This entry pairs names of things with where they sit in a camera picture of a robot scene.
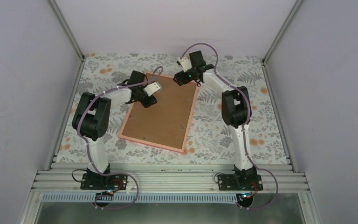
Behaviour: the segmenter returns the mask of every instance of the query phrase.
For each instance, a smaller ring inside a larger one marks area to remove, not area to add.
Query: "black mounting plate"
[[[105,177],[106,180],[104,181],[104,184],[100,184],[100,182],[98,184],[93,183],[91,178],[87,178],[88,175],[87,173],[83,174],[83,178],[82,180],[82,184],[80,185],[80,189],[82,190],[110,190],[110,189],[115,189],[118,187],[117,182],[113,181],[116,179],[119,179],[121,181],[121,183],[123,183],[123,181],[125,183],[123,183],[120,187],[119,190],[125,190],[127,187],[127,181],[128,181],[128,177],[127,175],[123,175],[123,174],[117,174],[117,175],[113,175],[113,176],[107,176]]]
[[[257,180],[248,182],[243,187],[238,187],[237,182],[235,181],[234,174],[219,174],[217,175],[217,181],[219,185],[219,190],[246,190],[246,191],[255,191],[255,187],[252,183],[255,183],[257,186],[257,191],[263,190],[263,183],[261,182],[262,177],[257,175]]]

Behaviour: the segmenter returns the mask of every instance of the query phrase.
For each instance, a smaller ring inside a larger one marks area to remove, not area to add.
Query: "gray floor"
[[[268,202],[272,194],[255,196],[252,207]],[[39,224],[303,224],[297,194],[279,194],[262,210],[240,210],[233,204],[136,203],[120,211],[96,210],[90,203],[42,203]]]

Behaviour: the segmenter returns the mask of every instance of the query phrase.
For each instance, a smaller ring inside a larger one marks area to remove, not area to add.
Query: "wooden frame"
[[[173,76],[164,75],[164,74],[161,74],[160,77],[166,77],[166,78],[173,79]],[[134,104],[131,104],[131,105],[130,105],[130,108],[129,108],[129,110],[128,110],[128,112],[127,112],[127,115],[126,115],[126,117],[125,117],[125,119],[124,119],[124,122],[123,122],[123,125],[122,125],[121,129],[120,129],[120,132],[119,132],[118,137],[121,138],[121,139],[133,141],[133,142],[136,142],[136,143],[141,143],[141,144],[148,145],[148,146],[152,146],[152,147],[158,147],[158,148],[161,148],[161,149],[166,149],[166,150],[170,150],[170,151],[174,151],[174,152],[178,152],[178,153],[184,153],[184,152],[185,152],[185,147],[186,147],[186,142],[187,142],[188,133],[189,133],[189,130],[190,130],[190,124],[191,124],[191,120],[192,120],[192,117],[193,117],[195,102],[196,102],[196,100],[197,100],[197,94],[198,94],[198,86],[197,86],[196,82],[192,81],[191,83],[192,83],[192,84],[195,84],[195,91],[194,91],[194,97],[193,97],[193,101],[192,101],[192,105],[191,105],[189,117],[188,117],[188,120],[187,120],[185,135],[184,135],[184,139],[183,139],[183,143],[182,143],[182,147],[181,147],[181,148],[166,146],[166,145],[158,144],[158,143],[156,143],[156,142],[151,142],[151,141],[147,141],[147,140],[138,139],[138,138],[133,138],[133,137],[129,137],[129,136],[123,135],[123,131],[124,131],[126,125],[127,125],[128,119],[129,119],[129,117],[131,116],[131,112],[132,112],[132,110],[133,110],[133,108],[134,108]]]

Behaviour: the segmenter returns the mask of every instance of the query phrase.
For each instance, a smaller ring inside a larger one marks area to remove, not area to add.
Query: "square board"
[[[151,79],[152,72],[146,72]],[[154,94],[157,103],[144,108],[131,104],[119,138],[183,153],[193,116],[198,86],[192,81],[179,86],[173,76],[161,75],[161,90]]]

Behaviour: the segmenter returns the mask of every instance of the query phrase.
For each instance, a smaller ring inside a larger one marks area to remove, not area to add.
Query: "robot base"
[[[257,175],[257,178],[244,183],[242,186],[238,186],[234,178],[234,174],[220,174],[217,175],[219,190],[246,190],[255,191],[253,183],[257,187],[257,191],[263,190],[262,177]]]
[[[110,173],[110,166],[108,166],[104,174]],[[112,176],[102,176],[97,173],[91,172],[87,169],[87,172],[83,174],[82,184],[80,189],[82,190],[125,190],[128,182],[127,175],[112,175]]]

